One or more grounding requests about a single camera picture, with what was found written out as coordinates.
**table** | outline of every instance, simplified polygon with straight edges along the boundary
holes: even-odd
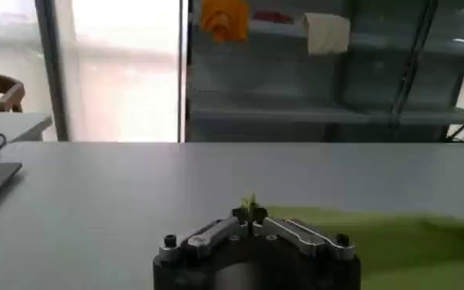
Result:
[[[150,289],[161,238],[265,205],[464,218],[464,145],[12,143],[0,289]]]
[[[51,124],[51,117],[44,113],[0,113],[0,133],[8,142],[40,141]]]

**wooden chair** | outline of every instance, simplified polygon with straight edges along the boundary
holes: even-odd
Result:
[[[25,88],[19,80],[0,75],[0,93],[0,112],[23,112],[21,99],[25,96]]]

